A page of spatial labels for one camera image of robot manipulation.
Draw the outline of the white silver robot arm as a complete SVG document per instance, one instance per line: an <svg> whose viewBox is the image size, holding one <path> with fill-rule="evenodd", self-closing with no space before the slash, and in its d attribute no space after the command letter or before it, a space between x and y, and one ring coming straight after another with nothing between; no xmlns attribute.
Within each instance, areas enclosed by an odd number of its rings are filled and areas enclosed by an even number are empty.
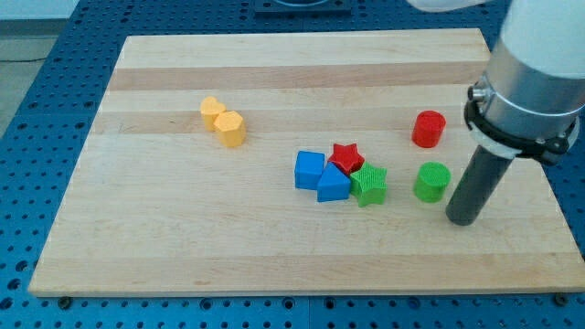
<svg viewBox="0 0 585 329"><path fill-rule="evenodd" d="M464 119L479 150L557 163L584 110L584 0L513 0Z"/></svg>

